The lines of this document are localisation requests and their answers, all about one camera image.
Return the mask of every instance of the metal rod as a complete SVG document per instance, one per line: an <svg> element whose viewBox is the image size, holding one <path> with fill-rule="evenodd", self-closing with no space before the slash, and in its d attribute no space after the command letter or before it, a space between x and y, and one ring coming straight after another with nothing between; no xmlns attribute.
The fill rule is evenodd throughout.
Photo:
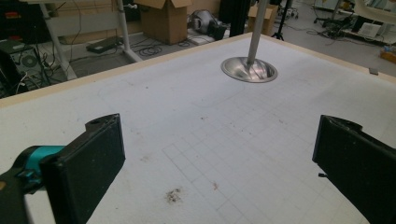
<svg viewBox="0 0 396 224"><path fill-rule="evenodd" d="M262 35L262 24L264 23L264 15L267 4L268 0L261 0L259 2L259 9L254 22L253 35L251 37L250 49L247 56L247 67L253 65L254 61L256 60L257 47L259 46L260 36Z"/></svg>

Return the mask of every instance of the floor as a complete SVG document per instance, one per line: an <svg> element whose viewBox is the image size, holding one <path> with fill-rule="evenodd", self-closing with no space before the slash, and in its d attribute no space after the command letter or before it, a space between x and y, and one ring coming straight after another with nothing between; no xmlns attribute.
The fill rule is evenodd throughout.
<svg viewBox="0 0 396 224"><path fill-rule="evenodd" d="M297 46L312 49L326 55L333 56L344 61L355 63L363 67L374 68L379 72L396 77L396 64L381 59L379 52L381 45L372 42L359 40L350 37L341 37L336 40L329 39L318 35L318 32L324 30L321 24L314 23L315 17L329 18L332 13L324 10L314 10L312 0L294 1L292 6L298 10L298 19L290 18L286 20L282 29L282 36L286 42ZM348 15L337 14L336 19L343 19ZM276 19L273 32L278 32L280 17ZM165 45L158 41L146 38L143 34L134 34L130 36L130 42L133 51L135 51L143 60L159 57L171 52L193 48L196 46L193 42L198 41L204 44L208 36L199 36L196 33L189 35L191 39L178 45ZM66 55L72 59L72 67L78 77L85 77L101 71L109 70L115 67L123 66L130 63L122 56L121 50L109 50L101 55L89 53L85 47L91 43L79 45L64 45ZM42 52L51 55L51 43L40 45ZM66 81L61 69L57 69L51 76L53 83Z"/></svg>

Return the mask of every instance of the box flap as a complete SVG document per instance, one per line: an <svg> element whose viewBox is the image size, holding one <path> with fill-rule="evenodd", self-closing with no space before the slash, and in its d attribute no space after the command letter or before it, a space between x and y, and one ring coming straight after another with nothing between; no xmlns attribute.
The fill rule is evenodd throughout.
<svg viewBox="0 0 396 224"><path fill-rule="evenodd" d="M247 15L248 15L249 17L256 18L258 9L259 9L259 8L257 7L257 5L251 7L250 10L248 11L248 14L247 14ZM264 18L265 18L266 20L269 20L269 19L271 18L271 13L272 13L272 9L271 9L271 8L265 9Z"/></svg>
<svg viewBox="0 0 396 224"><path fill-rule="evenodd" d="M192 5L191 0L171 0L174 7L187 7Z"/></svg>
<svg viewBox="0 0 396 224"><path fill-rule="evenodd" d="M161 9L163 8L165 1L166 0L134 0L134 3L146 7L155 7Z"/></svg>

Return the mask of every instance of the desk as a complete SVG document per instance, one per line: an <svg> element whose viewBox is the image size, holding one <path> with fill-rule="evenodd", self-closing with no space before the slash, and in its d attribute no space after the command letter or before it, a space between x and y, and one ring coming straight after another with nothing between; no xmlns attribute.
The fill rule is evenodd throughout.
<svg viewBox="0 0 396 224"><path fill-rule="evenodd" d="M249 43L240 35L0 100L0 170L120 113L126 162L89 223L367 223L311 158L322 114L394 147L394 79L267 36L257 57L277 79L223 74ZM45 192L27 201L36 223L53 222Z"/></svg>
<svg viewBox="0 0 396 224"><path fill-rule="evenodd" d="M54 17L52 18L47 11L45 4L62 3L61 0L21 0L28 4L39 4L43 12L51 36L52 42L56 48L61 67L68 80L77 78L76 73L70 66L69 61L64 56L64 51L59 42L58 36L85 34L95 31L110 30L121 27L123 37L123 51L132 62L141 62L137 54L135 54L129 45L128 28L125 20L125 12L122 0L117 0L118 12L98 13L91 15L78 15L70 17ZM83 2L91 0L76 0L74 2Z"/></svg>

